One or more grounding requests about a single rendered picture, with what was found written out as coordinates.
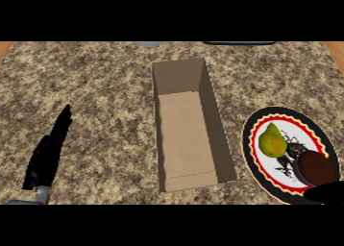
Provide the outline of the yellow green pear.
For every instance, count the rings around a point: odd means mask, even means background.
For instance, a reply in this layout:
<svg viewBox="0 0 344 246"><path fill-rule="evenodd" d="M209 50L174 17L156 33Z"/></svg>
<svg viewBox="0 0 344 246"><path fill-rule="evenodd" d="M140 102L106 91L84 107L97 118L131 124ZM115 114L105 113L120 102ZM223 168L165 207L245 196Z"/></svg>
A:
<svg viewBox="0 0 344 246"><path fill-rule="evenodd" d="M258 148L268 158L279 158L286 153L286 140L274 123L258 137Z"/></svg>

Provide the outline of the black flat appliance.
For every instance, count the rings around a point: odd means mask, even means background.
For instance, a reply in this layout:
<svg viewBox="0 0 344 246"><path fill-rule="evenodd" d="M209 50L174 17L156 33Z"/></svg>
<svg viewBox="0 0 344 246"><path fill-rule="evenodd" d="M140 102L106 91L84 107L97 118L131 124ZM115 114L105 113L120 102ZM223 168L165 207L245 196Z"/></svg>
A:
<svg viewBox="0 0 344 246"><path fill-rule="evenodd" d="M208 45L273 45L277 41L202 41Z"/></svg>

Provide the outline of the brown cardboard box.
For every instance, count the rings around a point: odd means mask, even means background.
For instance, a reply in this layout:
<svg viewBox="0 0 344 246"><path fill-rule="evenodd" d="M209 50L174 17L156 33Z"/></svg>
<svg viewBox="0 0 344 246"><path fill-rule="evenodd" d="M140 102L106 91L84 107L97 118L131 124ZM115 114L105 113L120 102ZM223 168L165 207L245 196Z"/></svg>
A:
<svg viewBox="0 0 344 246"><path fill-rule="evenodd" d="M237 179L206 62L152 64L159 190L220 185Z"/></svg>

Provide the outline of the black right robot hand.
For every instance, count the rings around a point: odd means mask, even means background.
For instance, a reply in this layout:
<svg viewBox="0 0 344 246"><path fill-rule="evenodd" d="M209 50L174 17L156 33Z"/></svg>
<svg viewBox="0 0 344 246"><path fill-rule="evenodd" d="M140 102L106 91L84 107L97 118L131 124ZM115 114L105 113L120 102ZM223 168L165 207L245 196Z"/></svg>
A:
<svg viewBox="0 0 344 246"><path fill-rule="evenodd" d="M339 180L313 188L304 192L304 197L324 205L344 205L344 181Z"/></svg>

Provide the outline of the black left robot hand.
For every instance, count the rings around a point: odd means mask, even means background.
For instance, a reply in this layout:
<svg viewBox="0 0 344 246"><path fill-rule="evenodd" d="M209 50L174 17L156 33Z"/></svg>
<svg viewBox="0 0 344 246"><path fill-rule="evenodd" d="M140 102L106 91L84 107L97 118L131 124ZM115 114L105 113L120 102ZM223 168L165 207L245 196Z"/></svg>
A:
<svg viewBox="0 0 344 246"><path fill-rule="evenodd" d="M65 106L56 119L55 126L43 136L30 158L25 169L22 188L31 190L37 186L50 186L58 172L59 153L72 123L69 106Z"/></svg>

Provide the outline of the black rimmed patterned plate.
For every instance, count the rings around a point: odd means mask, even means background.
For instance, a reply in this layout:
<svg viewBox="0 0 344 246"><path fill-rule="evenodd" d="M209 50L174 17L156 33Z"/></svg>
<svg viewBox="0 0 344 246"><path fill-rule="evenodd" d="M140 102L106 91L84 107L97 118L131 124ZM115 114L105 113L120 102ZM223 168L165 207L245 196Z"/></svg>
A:
<svg viewBox="0 0 344 246"><path fill-rule="evenodd" d="M260 109L249 117L243 127L242 148L248 170L260 186L270 195L286 204L316 205L304 198L311 188L293 174L293 157L283 156L283 161L268 158L258 148L258 137L270 124L280 130L288 143L298 143L308 150L317 151L330 161L335 172L339 172L339 161L333 145L316 122L298 111L285 107Z"/></svg>

